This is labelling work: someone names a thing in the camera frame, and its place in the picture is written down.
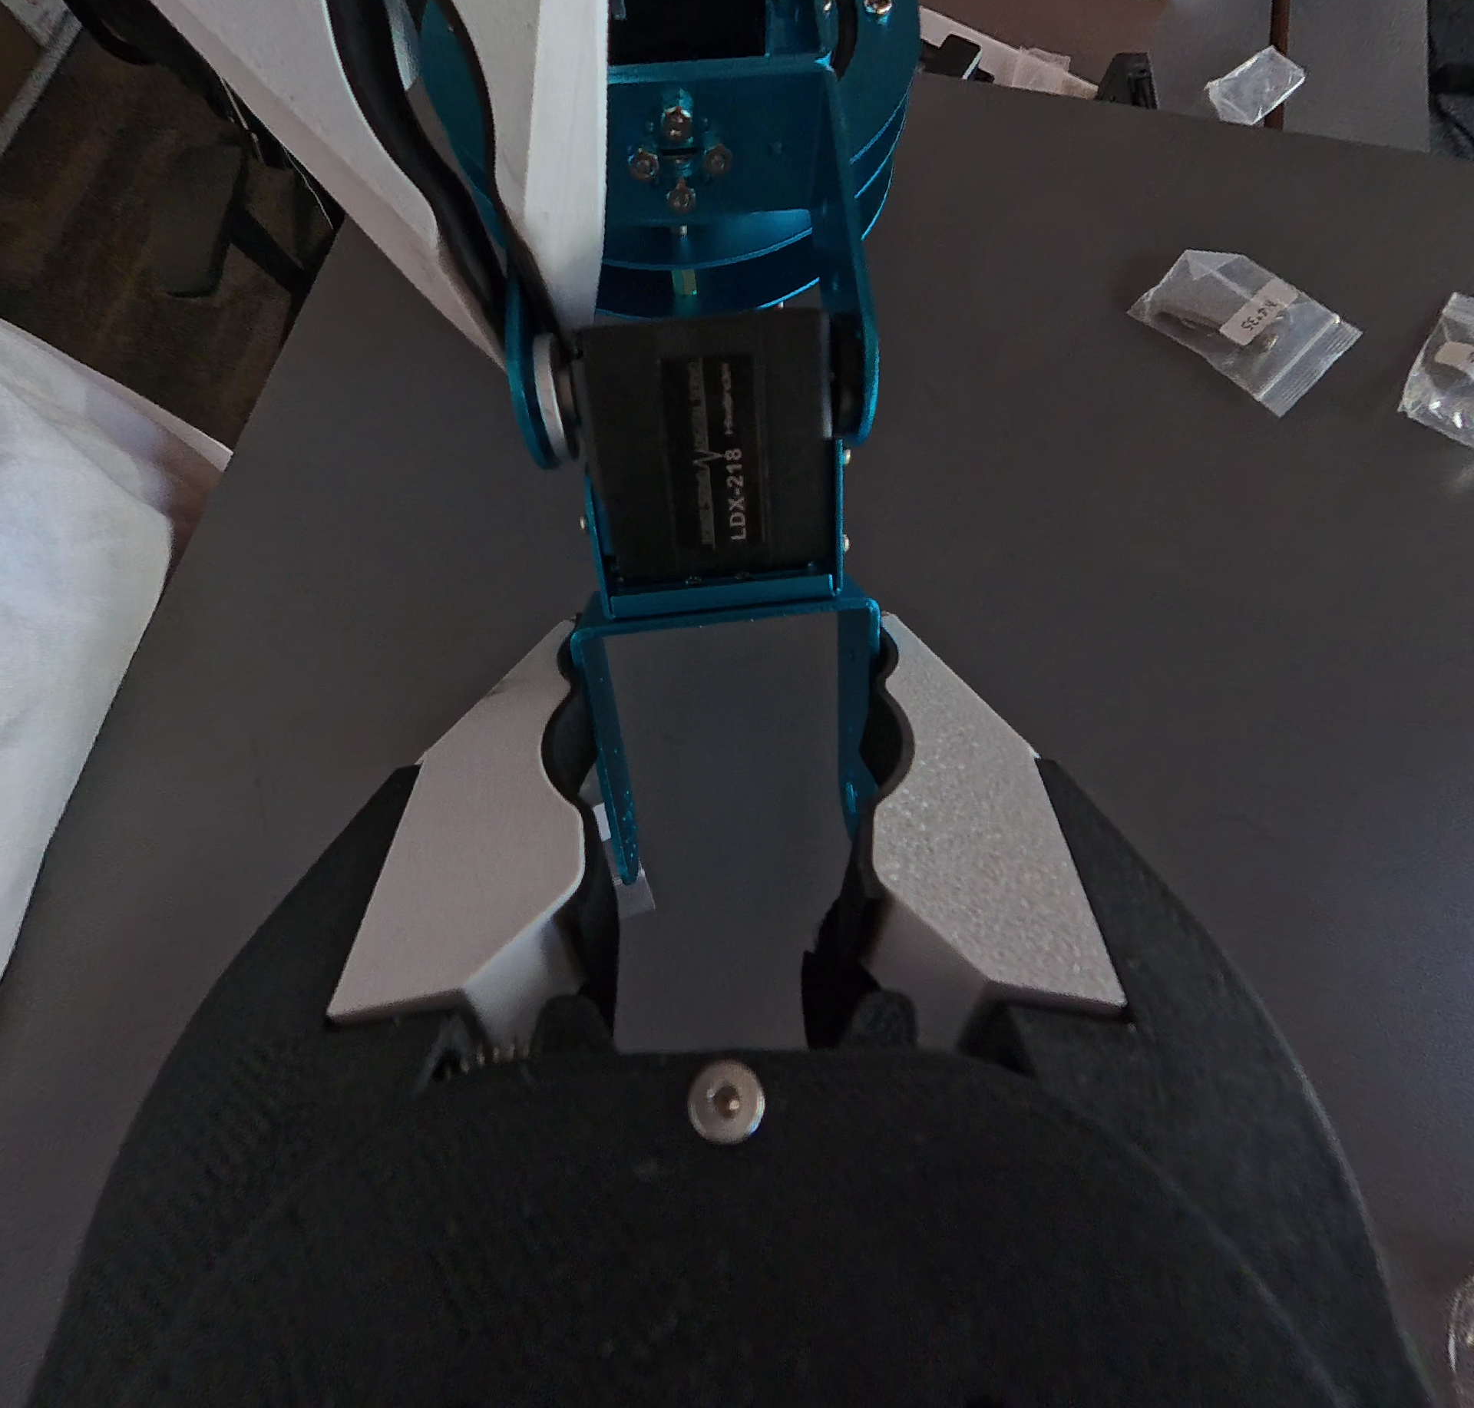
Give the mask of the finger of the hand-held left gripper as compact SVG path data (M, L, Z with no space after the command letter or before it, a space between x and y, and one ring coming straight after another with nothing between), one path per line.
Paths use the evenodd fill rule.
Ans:
M607 191L609 0L454 0L488 96L490 180L558 321L594 321Z
M507 275L414 96L405 0L150 0L449 321L500 321Z

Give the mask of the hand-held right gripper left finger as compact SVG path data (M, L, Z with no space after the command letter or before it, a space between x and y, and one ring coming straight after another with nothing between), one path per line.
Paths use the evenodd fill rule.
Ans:
M617 1028L620 926L648 887L599 788L576 629L556 622L416 764L329 1022L459 1009L528 1042L569 997Z

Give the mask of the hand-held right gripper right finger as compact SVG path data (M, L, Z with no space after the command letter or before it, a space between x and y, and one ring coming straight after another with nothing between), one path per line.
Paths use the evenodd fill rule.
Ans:
M801 961L809 1046L964 1046L1002 1004L1117 1022L1128 1002L1030 744L898 615L865 685L854 836Z

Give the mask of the blue toy robot arm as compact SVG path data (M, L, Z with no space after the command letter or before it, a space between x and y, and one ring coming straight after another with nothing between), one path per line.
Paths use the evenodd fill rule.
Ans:
M892 183L918 0L609 0L594 321L566 326L488 175L487 87L454 0L409 0L434 115L507 275L487 321L533 459L579 459L600 607L576 632L600 788L638 867L604 640L860 607L842 479L870 433L864 239Z

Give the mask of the dark grey desk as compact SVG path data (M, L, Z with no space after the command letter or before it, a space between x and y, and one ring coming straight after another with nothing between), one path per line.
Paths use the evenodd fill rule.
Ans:
M1471 165L918 78L850 564L1258 989L1449 1398L1471 1273L1471 451L1397 413ZM1283 418L1132 305L1240 254L1360 329ZM589 589L502 374L347 232L120 685L3 979L3 1405L219 976Z

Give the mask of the person's white shirt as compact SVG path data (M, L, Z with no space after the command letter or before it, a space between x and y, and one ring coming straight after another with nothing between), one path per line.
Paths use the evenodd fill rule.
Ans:
M230 449L2 323L2 966Z

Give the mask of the small labelled plastic parts bag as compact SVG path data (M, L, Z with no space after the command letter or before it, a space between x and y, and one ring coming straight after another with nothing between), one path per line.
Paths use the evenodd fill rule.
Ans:
M1352 323L1240 254L1183 252L1128 316L1283 418L1354 347Z

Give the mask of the dark grey table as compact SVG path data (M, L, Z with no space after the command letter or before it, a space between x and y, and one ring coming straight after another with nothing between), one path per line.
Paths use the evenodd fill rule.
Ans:
M1151 38L1158 104L1211 119L1207 81L1265 48L1272 0L1170 0ZM1306 81L1288 132L1428 152L1428 0L1291 0L1288 55Z

